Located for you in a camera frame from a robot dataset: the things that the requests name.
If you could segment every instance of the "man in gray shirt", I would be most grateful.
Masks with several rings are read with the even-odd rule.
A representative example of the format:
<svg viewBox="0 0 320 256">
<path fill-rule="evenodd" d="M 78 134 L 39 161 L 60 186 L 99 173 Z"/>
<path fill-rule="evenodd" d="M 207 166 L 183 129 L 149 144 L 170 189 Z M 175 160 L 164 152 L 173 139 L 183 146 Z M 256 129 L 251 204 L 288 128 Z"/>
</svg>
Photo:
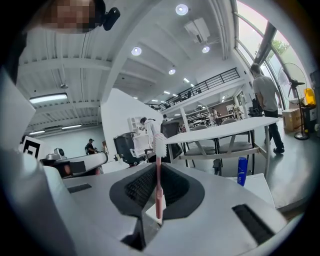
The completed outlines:
<svg viewBox="0 0 320 256">
<path fill-rule="evenodd" d="M 278 107 L 281 108 L 281 98 L 276 85 L 270 77 L 261 74 L 260 66 L 257 63 L 252 64 L 251 72 L 254 77 L 253 90 L 263 109 L 264 115 L 266 117 L 277 118 Z M 269 125 L 269 136 L 270 140 L 273 138 L 276 146 L 273 152 L 276 154 L 284 153 L 285 147 L 276 123 Z"/>
</svg>

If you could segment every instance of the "ceiling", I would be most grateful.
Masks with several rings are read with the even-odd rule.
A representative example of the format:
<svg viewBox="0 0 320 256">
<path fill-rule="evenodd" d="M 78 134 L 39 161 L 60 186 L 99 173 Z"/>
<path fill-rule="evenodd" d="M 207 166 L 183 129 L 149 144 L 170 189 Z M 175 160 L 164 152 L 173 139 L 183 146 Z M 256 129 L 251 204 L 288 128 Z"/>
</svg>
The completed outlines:
<svg viewBox="0 0 320 256">
<path fill-rule="evenodd" d="M 17 88 L 27 98 L 67 93 L 68 99 L 35 104 L 36 113 L 27 132 L 48 127 L 99 125 L 100 102 L 112 87 L 147 103 L 170 89 L 186 89 L 183 77 L 196 84 L 195 67 L 221 58 L 219 31 L 212 0 L 184 0 L 189 12 L 175 12 L 180 0 L 104 0 L 106 9 L 117 7 L 121 16 L 113 28 L 86 34 L 61 34 L 42 28 L 28 33 L 27 47 L 19 59 Z M 195 43 L 184 29 L 191 20 L 204 18 L 211 36 L 210 51 Z M 133 47 L 142 54 L 133 56 Z M 169 75 L 170 69 L 176 69 Z M 68 89 L 61 89 L 67 84 Z"/>
</svg>

